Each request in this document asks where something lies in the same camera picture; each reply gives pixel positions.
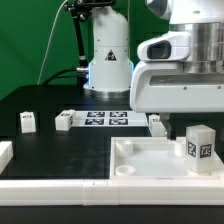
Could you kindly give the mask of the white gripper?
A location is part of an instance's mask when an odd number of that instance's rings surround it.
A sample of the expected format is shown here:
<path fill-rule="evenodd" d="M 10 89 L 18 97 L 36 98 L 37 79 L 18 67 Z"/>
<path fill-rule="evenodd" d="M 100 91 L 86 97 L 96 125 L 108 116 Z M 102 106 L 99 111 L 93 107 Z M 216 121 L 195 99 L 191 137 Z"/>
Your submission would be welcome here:
<path fill-rule="evenodd" d="M 224 73 L 184 74 L 174 62 L 139 62 L 130 106 L 135 112 L 161 113 L 169 140 L 176 132 L 169 113 L 224 112 Z"/>

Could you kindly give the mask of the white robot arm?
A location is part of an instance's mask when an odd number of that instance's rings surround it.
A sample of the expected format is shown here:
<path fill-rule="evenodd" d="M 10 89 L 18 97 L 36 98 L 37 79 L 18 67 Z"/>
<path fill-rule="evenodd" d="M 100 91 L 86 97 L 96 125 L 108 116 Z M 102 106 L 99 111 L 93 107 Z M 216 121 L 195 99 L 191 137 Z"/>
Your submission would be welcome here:
<path fill-rule="evenodd" d="M 175 125 L 205 124 L 224 135 L 224 0 L 143 0 L 150 10 L 134 26 L 139 63 L 119 80 L 124 60 L 108 24 L 94 24 L 97 52 L 84 91 L 130 95 L 135 112 L 170 114 Z"/>

